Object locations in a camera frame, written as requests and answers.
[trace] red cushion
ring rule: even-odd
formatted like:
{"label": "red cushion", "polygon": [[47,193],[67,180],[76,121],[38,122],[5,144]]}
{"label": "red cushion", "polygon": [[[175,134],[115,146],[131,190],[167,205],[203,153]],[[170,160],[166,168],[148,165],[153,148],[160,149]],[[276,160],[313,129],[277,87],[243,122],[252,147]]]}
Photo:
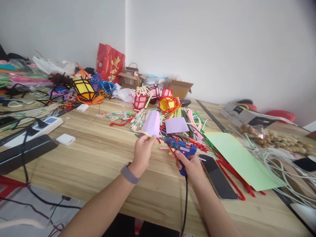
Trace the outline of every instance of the red cushion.
{"label": "red cushion", "polygon": [[283,117],[285,119],[290,120],[291,122],[294,122],[296,119],[296,115],[292,112],[285,111],[285,110],[272,110],[269,112],[266,112],[266,115],[276,116],[276,117]]}

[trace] red bag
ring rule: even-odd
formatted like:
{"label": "red bag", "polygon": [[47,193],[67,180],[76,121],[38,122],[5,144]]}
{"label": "red bag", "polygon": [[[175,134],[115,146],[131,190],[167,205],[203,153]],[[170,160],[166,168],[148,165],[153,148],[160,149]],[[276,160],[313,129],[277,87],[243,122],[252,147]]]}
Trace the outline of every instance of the red bag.
{"label": "red bag", "polygon": [[122,72],[125,55],[108,44],[99,43],[96,57],[96,72],[100,73],[103,81],[119,83],[118,74]]}

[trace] green cardboard sheet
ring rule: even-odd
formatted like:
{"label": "green cardboard sheet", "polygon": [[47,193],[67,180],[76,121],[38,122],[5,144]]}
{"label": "green cardboard sheet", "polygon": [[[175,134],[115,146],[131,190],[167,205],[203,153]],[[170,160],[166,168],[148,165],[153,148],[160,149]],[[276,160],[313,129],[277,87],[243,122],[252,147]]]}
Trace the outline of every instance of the green cardboard sheet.
{"label": "green cardboard sheet", "polygon": [[229,133],[204,133],[231,166],[256,191],[281,187],[268,169]]}

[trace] white power strip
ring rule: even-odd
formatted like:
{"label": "white power strip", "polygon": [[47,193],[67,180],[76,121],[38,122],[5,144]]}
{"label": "white power strip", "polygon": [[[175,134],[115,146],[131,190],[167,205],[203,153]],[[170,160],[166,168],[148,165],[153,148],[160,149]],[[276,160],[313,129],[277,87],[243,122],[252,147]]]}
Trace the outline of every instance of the white power strip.
{"label": "white power strip", "polygon": [[[51,116],[51,117],[45,119],[44,122],[48,124],[44,128],[40,128],[38,125],[35,125],[35,126],[32,127],[34,130],[37,130],[38,132],[36,134],[34,134],[33,136],[27,136],[27,139],[26,139],[27,142],[32,140],[32,139],[34,139],[34,138],[36,138],[36,137],[39,137],[41,135],[49,134],[55,128],[60,126],[63,123],[63,120],[61,118],[57,118],[57,117]],[[4,146],[7,147],[7,148],[12,148],[12,147],[15,147],[15,146],[18,146],[18,145],[22,144],[23,141],[24,141],[24,138],[25,138],[25,134],[26,134],[26,132],[22,133],[18,137],[16,137],[16,138],[12,139],[11,141],[5,143]]]}

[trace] blue glue gun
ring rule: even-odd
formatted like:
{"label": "blue glue gun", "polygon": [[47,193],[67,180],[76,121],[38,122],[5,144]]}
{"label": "blue glue gun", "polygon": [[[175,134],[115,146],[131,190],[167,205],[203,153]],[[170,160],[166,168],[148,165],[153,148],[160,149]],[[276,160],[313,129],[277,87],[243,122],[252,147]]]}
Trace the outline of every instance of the blue glue gun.
{"label": "blue glue gun", "polygon": [[[195,145],[191,144],[191,146],[187,146],[187,144],[184,141],[177,140],[174,138],[165,138],[165,143],[171,148],[181,151],[186,158],[188,158],[189,155],[195,155],[195,153],[197,152],[197,147]],[[187,176],[184,164],[182,164],[180,174],[182,176]]]}

